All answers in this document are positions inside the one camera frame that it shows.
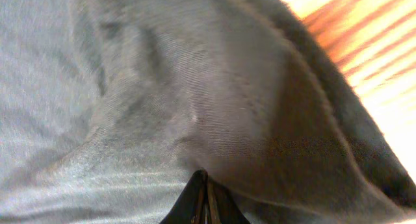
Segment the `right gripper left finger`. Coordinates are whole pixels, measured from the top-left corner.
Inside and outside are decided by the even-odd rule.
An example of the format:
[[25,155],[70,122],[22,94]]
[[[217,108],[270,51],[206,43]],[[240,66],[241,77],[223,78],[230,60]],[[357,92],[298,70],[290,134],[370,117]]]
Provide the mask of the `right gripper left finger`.
[[160,224],[204,224],[206,192],[206,171],[195,171]]

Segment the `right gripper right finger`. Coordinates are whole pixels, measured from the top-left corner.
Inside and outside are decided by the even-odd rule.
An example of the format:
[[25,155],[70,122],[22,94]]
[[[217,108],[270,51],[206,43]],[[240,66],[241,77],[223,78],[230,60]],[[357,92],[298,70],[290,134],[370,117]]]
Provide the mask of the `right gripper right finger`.
[[208,224],[250,224],[228,189],[212,179],[207,181],[206,214]]

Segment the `black t-shirt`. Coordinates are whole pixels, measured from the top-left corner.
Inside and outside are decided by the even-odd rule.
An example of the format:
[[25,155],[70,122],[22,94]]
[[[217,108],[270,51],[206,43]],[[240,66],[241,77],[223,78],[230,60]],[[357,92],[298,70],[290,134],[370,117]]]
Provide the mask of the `black t-shirt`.
[[1,0],[2,223],[158,223],[199,169],[252,223],[415,217],[280,0]]

